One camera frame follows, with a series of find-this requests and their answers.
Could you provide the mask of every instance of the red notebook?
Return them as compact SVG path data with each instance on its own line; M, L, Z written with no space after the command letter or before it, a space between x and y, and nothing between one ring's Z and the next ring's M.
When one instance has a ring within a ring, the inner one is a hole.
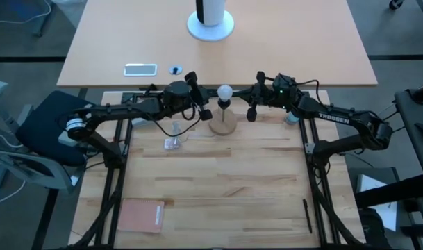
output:
M163 221L163 201L124 199L120 210L118 230L160 233Z

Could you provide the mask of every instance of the black pen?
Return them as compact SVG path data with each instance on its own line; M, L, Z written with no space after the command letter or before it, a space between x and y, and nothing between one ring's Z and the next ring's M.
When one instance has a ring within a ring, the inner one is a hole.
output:
M310 233L313 233L313 230L311 229L310 215L308 215L307 201L305 199L303 199L302 202L304 203L304 210L306 211L308 230L310 231Z

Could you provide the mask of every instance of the light wood desk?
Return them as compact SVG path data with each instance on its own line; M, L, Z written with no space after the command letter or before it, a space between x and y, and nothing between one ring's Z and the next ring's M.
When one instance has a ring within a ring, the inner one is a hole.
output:
M121 95L105 92L102 104L119 103ZM321 98L329 102L326 92L321 91ZM213 110L217 101L208 106ZM283 110L262 106L256 122L248 122L247 104L240 99L233 99L230 108L238 116L233 134L213 136L208 123L199 122L175 151L163 149L165 135L155 125L134 130L123 198L165 201L163 230L161 234L117 231L116 248L319 246L298 125L285 124ZM182 129L190 123L176 115L160 124L169 131L173 120L179 120ZM112 140L115 125L105 122L97 131ZM334 123L317 120L317 127L321 139L338 138ZM88 164L100 161L92 159ZM98 215L106 172L100 165L85 173L70 244ZM364 241L343 157L331 158L328 178L335 211ZM309 202L313 234L308 231L302 199ZM109 226L107 220L105 239ZM330 232L327 219L325 226Z
M199 84L251 85L279 72L323 86L371 86L376 77L346 0L228 0L234 32L194 39L193 0L88 1L57 85L168 85L196 71ZM125 64L155 63L155 77L124 77ZM182 76L169 68L183 67Z

